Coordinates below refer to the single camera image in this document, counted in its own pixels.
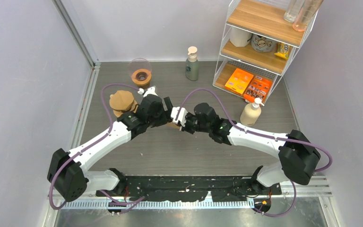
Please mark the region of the pink glass dripper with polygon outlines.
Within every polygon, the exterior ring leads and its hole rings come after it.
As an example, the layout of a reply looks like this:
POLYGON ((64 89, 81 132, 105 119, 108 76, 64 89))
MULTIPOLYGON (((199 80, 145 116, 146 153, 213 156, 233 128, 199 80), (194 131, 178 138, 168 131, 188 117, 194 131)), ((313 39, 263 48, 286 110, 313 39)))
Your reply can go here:
POLYGON ((134 71, 139 69, 147 69, 152 72, 151 63, 144 58, 136 58, 128 64, 128 73, 130 77, 134 71))

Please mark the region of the small wooden ring holder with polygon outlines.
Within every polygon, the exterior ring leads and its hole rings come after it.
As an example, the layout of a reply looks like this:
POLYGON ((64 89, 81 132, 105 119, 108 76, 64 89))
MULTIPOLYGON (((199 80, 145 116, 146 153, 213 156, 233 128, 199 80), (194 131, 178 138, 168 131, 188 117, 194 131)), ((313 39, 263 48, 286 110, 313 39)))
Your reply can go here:
POLYGON ((131 79, 133 83, 137 86, 139 84, 144 85, 151 82, 152 74, 151 71, 147 69, 139 69, 132 73, 131 79))

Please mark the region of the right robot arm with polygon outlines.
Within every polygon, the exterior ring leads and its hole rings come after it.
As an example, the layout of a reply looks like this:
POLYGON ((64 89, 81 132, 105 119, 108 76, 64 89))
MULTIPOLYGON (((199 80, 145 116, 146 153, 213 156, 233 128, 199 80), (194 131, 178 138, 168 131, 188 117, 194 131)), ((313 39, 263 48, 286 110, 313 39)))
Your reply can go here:
POLYGON ((253 129, 220 118, 207 103, 196 105, 193 113, 185 108, 172 113, 175 115, 173 121, 180 125, 181 131, 190 134, 205 132, 217 143, 248 147, 275 157, 276 163, 259 166, 251 177, 251 189, 257 194, 289 180, 308 185, 320 160, 320 153, 298 130, 286 134, 253 129))

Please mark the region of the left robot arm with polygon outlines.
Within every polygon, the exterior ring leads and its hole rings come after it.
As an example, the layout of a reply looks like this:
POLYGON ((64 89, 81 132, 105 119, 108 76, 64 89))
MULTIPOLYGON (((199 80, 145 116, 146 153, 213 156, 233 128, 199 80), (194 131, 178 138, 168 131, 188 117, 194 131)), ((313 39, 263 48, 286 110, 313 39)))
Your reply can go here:
POLYGON ((171 122, 172 102, 169 97, 153 94, 143 97, 135 112, 125 112, 104 132, 70 151, 56 150, 50 162, 47 179, 50 191, 56 190, 66 202, 83 193, 108 190, 122 195, 126 183, 114 170, 90 171, 90 168, 109 152, 146 132, 171 122))

